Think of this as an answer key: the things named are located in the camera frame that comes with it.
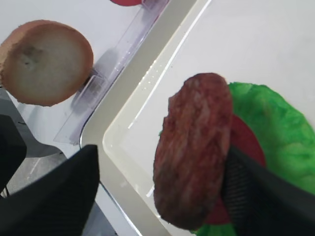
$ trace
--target red tomato slice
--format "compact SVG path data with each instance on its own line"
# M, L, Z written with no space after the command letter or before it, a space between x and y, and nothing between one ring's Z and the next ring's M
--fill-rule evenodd
M120 6L136 6L142 3L142 0L111 0Z
M247 156L266 166L265 156L252 130L239 117L233 115L231 128L231 145L237 147ZM222 225L230 223L229 216L221 198L209 214L206 224Z

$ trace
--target meat patty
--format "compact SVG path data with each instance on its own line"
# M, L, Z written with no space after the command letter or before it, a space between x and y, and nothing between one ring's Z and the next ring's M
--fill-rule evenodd
M230 145L232 96L223 77L197 74L169 98L154 160L154 201L167 222L202 226L216 202Z

